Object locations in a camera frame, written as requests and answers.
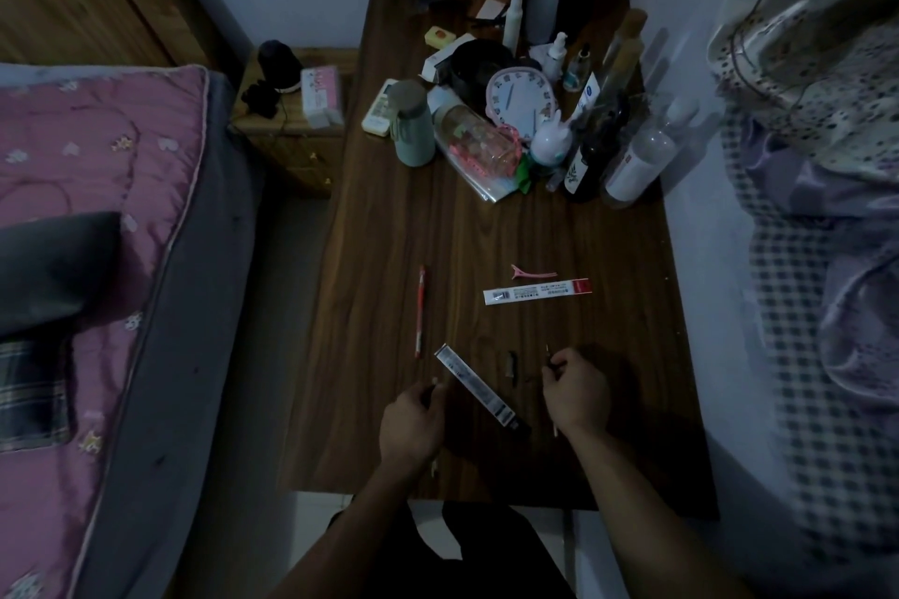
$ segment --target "black bowl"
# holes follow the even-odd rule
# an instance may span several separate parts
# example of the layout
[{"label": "black bowl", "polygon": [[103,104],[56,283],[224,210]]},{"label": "black bowl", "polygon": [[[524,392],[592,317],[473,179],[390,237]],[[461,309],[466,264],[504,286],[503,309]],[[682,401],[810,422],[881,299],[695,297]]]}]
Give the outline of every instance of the black bowl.
[{"label": "black bowl", "polygon": [[516,66],[509,49],[498,41],[476,38],[460,45],[449,59],[449,82],[466,105],[483,114],[487,84],[500,70]]}]

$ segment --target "red pen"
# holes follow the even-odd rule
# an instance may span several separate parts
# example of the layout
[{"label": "red pen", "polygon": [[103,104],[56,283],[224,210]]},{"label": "red pen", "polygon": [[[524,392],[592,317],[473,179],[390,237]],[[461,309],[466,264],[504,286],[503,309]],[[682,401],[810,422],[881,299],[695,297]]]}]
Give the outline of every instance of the red pen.
[{"label": "red pen", "polygon": [[418,269],[418,316],[415,318],[415,360],[421,359],[421,325],[424,321],[424,265]]}]

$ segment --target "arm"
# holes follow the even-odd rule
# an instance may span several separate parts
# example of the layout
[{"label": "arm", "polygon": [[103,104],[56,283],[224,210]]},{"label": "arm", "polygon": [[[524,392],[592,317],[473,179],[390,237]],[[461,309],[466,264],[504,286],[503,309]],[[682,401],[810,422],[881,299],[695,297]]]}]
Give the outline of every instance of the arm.
[{"label": "arm", "polygon": [[414,385],[384,410],[380,466],[350,506],[299,559],[269,599],[359,596],[394,515],[443,445],[447,388]]},{"label": "arm", "polygon": [[605,431],[610,398],[602,373],[572,348],[556,353],[552,362],[562,366],[561,376],[543,368],[546,407],[590,481],[631,596],[751,599],[613,446]]}]

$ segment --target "pink hair clip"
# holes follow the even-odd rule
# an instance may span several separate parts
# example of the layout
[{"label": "pink hair clip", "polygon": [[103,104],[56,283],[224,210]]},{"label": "pink hair clip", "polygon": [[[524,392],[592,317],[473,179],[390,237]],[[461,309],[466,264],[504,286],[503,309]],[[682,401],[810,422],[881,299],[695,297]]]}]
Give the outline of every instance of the pink hair clip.
[{"label": "pink hair clip", "polygon": [[558,273],[526,273],[520,268],[518,265],[513,264],[511,269],[515,271],[515,274],[511,276],[514,280],[516,277],[526,277],[530,280],[538,280],[543,279],[544,277],[558,277]]}]

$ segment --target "pink quilt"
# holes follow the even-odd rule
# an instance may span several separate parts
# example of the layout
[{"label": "pink quilt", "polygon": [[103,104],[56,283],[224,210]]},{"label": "pink quilt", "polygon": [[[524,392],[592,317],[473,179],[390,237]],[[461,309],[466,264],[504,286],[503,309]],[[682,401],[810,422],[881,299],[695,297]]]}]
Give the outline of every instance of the pink quilt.
[{"label": "pink quilt", "polygon": [[74,586],[143,309],[199,171],[207,81],[184,67],[0,89],[0,227],[117,211],[122,233],[111,285],[72,341],[73,440],[0,454],[0,596]]}]

